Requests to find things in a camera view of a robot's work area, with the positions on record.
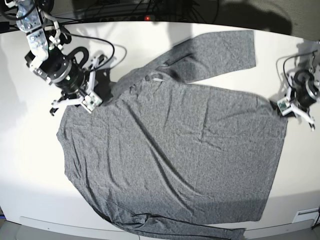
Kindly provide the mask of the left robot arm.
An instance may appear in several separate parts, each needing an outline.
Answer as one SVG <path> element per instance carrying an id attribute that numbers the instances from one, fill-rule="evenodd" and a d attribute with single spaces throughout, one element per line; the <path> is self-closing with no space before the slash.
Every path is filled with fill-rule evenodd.
<path id="1" fill-rule="evenodd" d="M 310 108 L 320 101 L 320 81 L 306 69 L 291 72 L 287 80 L 289 86 L 284 97 L 286 110 L 282 115 L 300 117 L 314 131 L 316 121 L 310 114 Z"/>

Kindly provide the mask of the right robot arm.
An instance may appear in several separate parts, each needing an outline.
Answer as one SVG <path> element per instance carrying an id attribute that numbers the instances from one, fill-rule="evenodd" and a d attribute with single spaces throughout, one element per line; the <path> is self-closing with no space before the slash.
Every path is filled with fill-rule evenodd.
<path id="1" fill-rule="evenodd" d="M 30 48 L 25 56 L 27 67 L 61 90 L 61 97 L 51 104 L 50 114 L 55 115 L 63 106 L 82 106 L 89 113 L 99 107 L 103 100 L 95 92 L 96 71 L 108 64 L 111 57 L 100 54 L 90 60 L 89 50 L 83 46 L 64 54 L 64 45 L 70 44 L 75 34 L 42 9 L 38 0 L 6 0 L 4 4 L 17 9 L 15 15 L 3 8 L 0 14 L 8 21 L 15 21 L 25 33 Z"/>

